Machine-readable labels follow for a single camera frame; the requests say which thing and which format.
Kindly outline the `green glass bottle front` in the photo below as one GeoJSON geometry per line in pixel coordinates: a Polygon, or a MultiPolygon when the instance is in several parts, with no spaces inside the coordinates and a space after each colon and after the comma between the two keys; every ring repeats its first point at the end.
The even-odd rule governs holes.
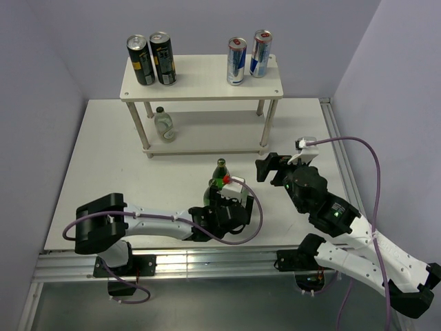
{"type": "Polygon", "coordinates": [[[208,187],[203,195],[204,206],[211,206],[211,207],[216,206],[219,198],[219,194],[220,194],[220,189],[217,180],[210,179],[208,182],[208,187]]]}

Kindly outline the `green glass bottle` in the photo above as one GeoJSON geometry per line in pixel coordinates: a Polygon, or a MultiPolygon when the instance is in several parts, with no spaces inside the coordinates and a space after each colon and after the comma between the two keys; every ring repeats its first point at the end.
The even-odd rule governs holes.
{"type": "Polygon", "coordinates": [[[217,180],[210,179],[208,182],[208,187],[203,195],[204,206],[211,206],[211,207],[216,206],[219,198],[219,194],[220,194],[220,189],[217,180]]]}
{"type": "Polygon", "coordinates": [[[218,186],[223,186],[223,179],[227,175],[229,175],[229,170],[226,166],[226,160],[224,158],[219,158],[216,168],[213,171],[212,178],[216,180],[218,186]]]}

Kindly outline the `clear soda bottle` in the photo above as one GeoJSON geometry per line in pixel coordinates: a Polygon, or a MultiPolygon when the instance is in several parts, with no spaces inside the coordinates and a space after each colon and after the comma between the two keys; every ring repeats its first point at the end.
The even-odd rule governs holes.
{"type": "Polygon", "coordinates": [[[175,140],[175,130],[172,118],[162,106],[156,108],[156,114],[154,116],[154,125],[156,132],[164,143],[171,143],[175,140]]]}

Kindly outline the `silver can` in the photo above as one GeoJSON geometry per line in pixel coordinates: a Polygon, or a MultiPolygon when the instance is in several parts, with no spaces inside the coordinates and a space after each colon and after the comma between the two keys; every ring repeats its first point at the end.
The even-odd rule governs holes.
{"type": "Polygon", "coordinates": [[[251,76],[261,78],[266,75],[272,39],[272,34],[268,30],[255,32],[249,69],[251,76]]]}
{"type": "Polygon", "coordinates": [[[232,37],[228,41],[228,48],[227,82],[232,86],[238,86],[243,82],[245,75],[247,42],[243,38],[232,37]]]}

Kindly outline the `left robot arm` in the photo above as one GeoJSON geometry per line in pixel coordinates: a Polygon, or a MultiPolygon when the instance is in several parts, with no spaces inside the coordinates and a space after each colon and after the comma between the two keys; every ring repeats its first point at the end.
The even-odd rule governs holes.
{"type": "Polygon", "coordinates": [[[254,196],[237,183],[209,190],[209,203],[181,212],[141,208],[111,193],[76,209],[74,251],[96,254],[118,275],[134,267],[127,237],[157,236],[208,242],[240,234],[251,222],[254,196]]]}

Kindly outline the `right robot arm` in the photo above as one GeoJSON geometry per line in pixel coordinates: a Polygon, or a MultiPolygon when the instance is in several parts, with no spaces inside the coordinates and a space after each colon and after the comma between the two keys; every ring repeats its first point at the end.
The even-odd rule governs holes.
{"type": "Polygon", "coordinates": [[[295,267],[331,268],[389,296],[391,307],[406,317],[417,319],[434,298],[432,290],[440,282],[440,265],[420,261],[379,232],[348,201],[327,189],[327,180],[318,169],[296,155],[271,152],[255,162],[259,182],[269,172],[276,174],[271,184],[286,190],[295,208],[307,214],[315,229],[334,239],[331,243],[317,234],[308,234],[293,257],[278,255],[281,271],[295,267]]]}

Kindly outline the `white two-tier shelf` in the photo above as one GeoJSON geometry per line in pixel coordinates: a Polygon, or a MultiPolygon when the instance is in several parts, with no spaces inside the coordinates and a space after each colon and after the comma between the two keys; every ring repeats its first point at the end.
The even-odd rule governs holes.
{"type": "Polygon", "coordinates": [[[152,158],[171,154],[265,154],[283,87],[276,56],[269,56],[262,78],[245,75],[239,86],[226,80],[224,54],[177,55],[177,82],[142,86],[131,62],[125,65],[120,99],[129,109],[142,151],[152,158]],[[177,131],[171,143],[161,141],[154,110],[162,106],[177,131]]]}

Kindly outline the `black can right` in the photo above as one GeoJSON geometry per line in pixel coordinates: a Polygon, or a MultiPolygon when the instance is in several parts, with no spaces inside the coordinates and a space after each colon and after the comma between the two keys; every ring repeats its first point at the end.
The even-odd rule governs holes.
{"type": "Polygon", "coordinates": [[[149,42],[158,80],[164,86],[173,85],[176,82],[176,68],[170,36],[166,32],[155,32],[150,35],[149,42]]]}

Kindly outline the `black can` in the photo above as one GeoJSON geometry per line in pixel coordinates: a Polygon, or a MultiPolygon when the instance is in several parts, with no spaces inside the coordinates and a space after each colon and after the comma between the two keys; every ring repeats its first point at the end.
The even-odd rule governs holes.
{"type": "Polygon", "coordinates": [[[147,39],[143,35],[133,34],[127,39],[126,48],[137,81],[143,86],[152,85],[155,82],[155,75],[147,39]]]}
{"type": "Polygon", "coordinates": [[[155,32],[150,35],[149,42],[158,80],[164,86],[173,85],[176,82],[176,68],[170,36],[166,32],[155,32]]]}

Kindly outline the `black can left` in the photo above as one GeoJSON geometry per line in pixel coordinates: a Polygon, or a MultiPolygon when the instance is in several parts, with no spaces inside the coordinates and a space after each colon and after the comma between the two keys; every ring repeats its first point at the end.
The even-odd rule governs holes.
{"type": "Polygon", "coordinates": [[[137,81],[143,86],[152,85],[155,82],[155,75],[147,39],[143,35],[133,34],[127,39],[126,48],[137,81]]]}

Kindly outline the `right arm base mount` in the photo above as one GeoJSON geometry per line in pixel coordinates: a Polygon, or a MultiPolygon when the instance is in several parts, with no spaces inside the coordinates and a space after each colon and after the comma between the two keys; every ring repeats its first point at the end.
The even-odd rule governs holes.
{"type": "Polygon", "coordinates": [[[293,272],[301,294],[313,297],[325,287],[324,268],[299,250],[277,250],[274,267],[279,272],[293,272]]]}

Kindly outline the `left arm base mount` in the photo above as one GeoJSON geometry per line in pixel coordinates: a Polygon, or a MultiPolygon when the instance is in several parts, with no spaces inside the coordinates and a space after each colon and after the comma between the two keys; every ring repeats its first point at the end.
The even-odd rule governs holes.
{"type": "Polygon", "coordinates": [[[134,305],[150,300],[151,293],[140,284],[141,277],[153,277],[156,270],[156,255],[133,255],[128,264],[111,268],[100,257],[96,258],[92,277],[107,279],[110,299],[120,304],[134,305]],[[129,300],[137,291],[146,294],[144,299],[129,300]]]}

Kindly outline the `aluminium rail frame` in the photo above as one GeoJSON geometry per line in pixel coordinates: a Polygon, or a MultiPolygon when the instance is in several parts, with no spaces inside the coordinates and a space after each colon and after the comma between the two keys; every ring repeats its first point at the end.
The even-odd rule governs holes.
{"type": "Polygon", "coordinates": [[[78,256],[61,233],[76,208],[109,192],[133,204],[182,210],[201,202],[214,155],[148,159],[127,108],[91,100],[38,258],[20,330],[382,330],[385,303],[355,283],[341,306],[347,279],[314,297],[301,295],[295,276],[277,271],[276,251],[294,248],[311,232],[283,190],[256,182],[257,154],[229,154],[228,168],[260,198],[264,226],[240,246],[134,237],[136,254],[154,254],[156,273],[143,285],[152,299],[120,305],[107,281],[92,276],[94,257],[78,256]]]}

